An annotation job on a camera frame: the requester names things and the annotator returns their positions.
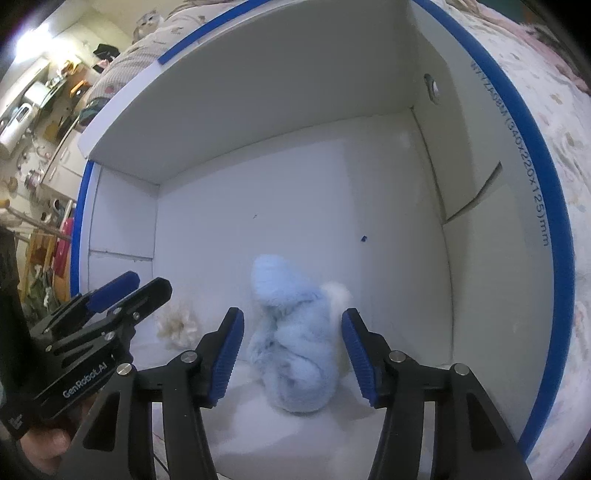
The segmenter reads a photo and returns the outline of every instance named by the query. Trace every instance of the hand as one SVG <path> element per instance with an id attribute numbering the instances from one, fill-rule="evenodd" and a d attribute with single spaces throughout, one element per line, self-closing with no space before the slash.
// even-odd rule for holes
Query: hand
<path id="1" fill-rule="evenodd" d="M 96 396 L 86 399 L 80 405 L 80 421 L 88 415 Z M 61 456 L 68 450 L 72 439 L 61 429 L 36 428 L 21 438 L 21 448 L 32 466 L 43 473 L 53 475 L 60 466 Z"/>

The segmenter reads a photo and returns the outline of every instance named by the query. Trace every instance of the white appliance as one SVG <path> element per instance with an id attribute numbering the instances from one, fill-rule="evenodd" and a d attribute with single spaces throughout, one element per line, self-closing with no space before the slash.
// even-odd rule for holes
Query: white appliance
<path id="1" fill-rule="evenodd" d="M 0 134 L 0 160 L 9 160 L 27 127 L 35 118 L 35 110 L 28 103 L 23 103 Z"/>
<path id="2" fill-rule="evenodd" d="M 26 91 L 24 100 L 32 105 L 41 106 L 51 89 L 41 82 L 33 83 Z"/>

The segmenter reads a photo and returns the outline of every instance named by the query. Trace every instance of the cat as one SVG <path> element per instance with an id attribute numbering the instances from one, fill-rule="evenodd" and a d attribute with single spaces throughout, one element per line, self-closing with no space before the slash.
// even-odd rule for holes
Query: cat
<path id="1" fill-rule="evenodd" d="M 133 43 L 139 42 L 142 38 L 155 32 L 162 22 L 164 22 L 164 18 L 156 9 L 142 15 L 142 17 L 136 22 L 137 27 L 135 27 L 134 30 Z"/>

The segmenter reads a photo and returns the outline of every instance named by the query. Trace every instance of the metal screw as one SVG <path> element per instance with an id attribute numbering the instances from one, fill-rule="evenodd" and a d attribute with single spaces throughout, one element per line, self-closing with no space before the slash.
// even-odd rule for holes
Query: metal screw
<path id="1" fill-rule="evenodd" d="M 121 364 L 117 367 L 117 373 L 121 376 L 125 376 L 129 372 L 131 372 L 131 364 Z"/>
<path id="2" fill-rule="evenodd" d="M 462 376 L 470 373 L 470 369 L 468 368 L 467 365 L 464 365 L 464 364 L 455 364 L 453 366 L 453 369 L 456 371 L 456 373 L 458 375 L 462 375 Z"/>
<path id="3" fill-rule="evenodd" d="M 197 354 L 192 350 L 185 352 L 181 355 L 181 362 L 185 362 L 186 364 L 192 364 L 197 359 Z"/>
<path id="4" fill-rule="evenodd" d="M 401 352 L 400 350 L 392 350 L 388 355 L 388 358 L 397 364 L 401 364 L 406 360 L 406 354 Z"/>

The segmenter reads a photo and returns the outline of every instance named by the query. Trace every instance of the white fluff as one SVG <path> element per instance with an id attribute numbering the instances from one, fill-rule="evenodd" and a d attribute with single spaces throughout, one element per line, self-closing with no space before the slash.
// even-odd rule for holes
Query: white fluff
<path id="1" fill-rule="evenodd" d="M 339 366 L 339 372 L 344 375 L 350 370 L 349 356 L 343 341 L 340 324 L 343 313 L 346 309 L 353 306 L 351 293 L 342 283 L 330 281 L 320 286 L 320 289 L 326 295 L 330 303 L 330 323 L 335 335 L 336 360 Z"/>
<path id="2" fill-rule="evenodd" d="M 168 349 L 194 349 L 199 340 L 200 322 L 191 303 L 171 299 L 157 314 L 158 338 L 166 341 Z"/>

